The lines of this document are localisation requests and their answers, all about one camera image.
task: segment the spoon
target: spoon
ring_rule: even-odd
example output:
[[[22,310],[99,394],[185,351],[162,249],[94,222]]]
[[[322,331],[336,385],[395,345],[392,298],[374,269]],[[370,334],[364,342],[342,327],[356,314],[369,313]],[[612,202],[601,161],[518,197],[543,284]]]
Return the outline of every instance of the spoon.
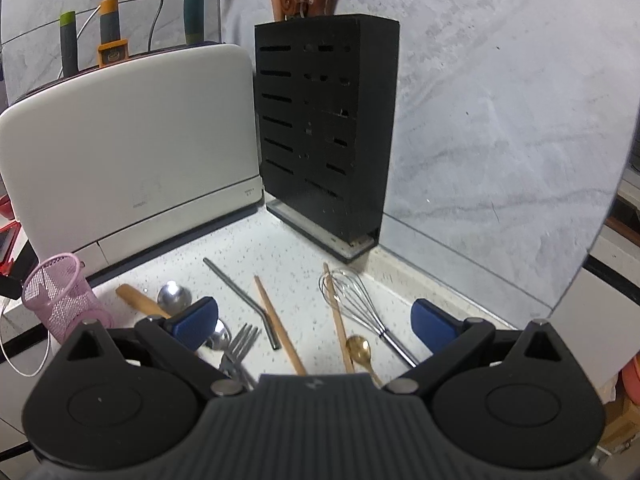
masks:
[[[158,292],[158,305],[171,316],[178,314],[191,304],[191,293],[174,281],[166,282]]]
[[[369,372],[373,380],[378,383],[378,386],[382,386],[382,380],[380,380],[380,377],[373,371],[373,367],[371,366],[371,347],[369,346],[369,341],[361,335],[352,335],[347,338],[346,346],[349,357]]]
[[[231,332],[226,327],[225,322],[218,319],[213,334],[204,344],[212,350],[224,352],[229,348],[229,343],[231,343]]]

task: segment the metal screw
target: metal screw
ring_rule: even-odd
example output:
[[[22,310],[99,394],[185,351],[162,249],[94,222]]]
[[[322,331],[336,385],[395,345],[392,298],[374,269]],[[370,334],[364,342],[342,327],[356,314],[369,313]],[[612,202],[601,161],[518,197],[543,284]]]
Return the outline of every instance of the metal screw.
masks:
[[[386,389],[397,395],[410,395],[418,391],[419,385],[413,379],[398,377],[391,381]]]
[[[233,379],[220,379],[211,385],[211,391],[219,397],[232,397],[242,392],[242,384]]]

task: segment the gold spoon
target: gold spoon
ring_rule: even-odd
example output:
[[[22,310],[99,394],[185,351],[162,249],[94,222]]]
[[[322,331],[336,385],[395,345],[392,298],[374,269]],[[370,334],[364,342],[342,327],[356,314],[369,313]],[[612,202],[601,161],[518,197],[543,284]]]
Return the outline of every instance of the gold spoon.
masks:
[[[378,386],[382,386],[382,380],[380,380],[378,374],[373,371],[373,367],[371,366],[371,347],[369,346],[369,341],[361,335],[352,335],[347,338],[346,346],[351,359],[369,372],[373,380],[378,383]]]

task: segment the triangular hole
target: triangular hole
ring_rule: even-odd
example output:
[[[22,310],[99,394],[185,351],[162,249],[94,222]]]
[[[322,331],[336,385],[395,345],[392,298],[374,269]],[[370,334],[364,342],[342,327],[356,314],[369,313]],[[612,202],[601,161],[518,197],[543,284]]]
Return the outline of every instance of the triangular hole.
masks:
[[[537,332],[531,339],[531,343],[524,352],[526,357],[542,359],[545,361],[559,361],[560,355],[554,348],[549,336],[545,332]]]
[[[79,361],[81,359],[92,359],[100,357],[102,349],[98,346],[94,334],[91,332],[82,332],[80,339],[69,352],[68,361]]]

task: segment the ribbed gray surface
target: ribbed gray surface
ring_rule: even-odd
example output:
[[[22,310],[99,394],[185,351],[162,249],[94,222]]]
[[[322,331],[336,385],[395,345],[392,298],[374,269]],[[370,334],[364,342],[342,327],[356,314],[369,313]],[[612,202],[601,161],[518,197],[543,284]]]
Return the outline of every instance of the ribbed gray surface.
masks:
[[[101,473],[70,471],[47,463],[28,480],[79,478],[602,480],[605,477],[586,462],[543,472],[520,472],[481,463],[442,437],[419,399],[379,391],[368,376],[357,375],[262,376],[253,393],[210,402],[190,436],[153,462]]]

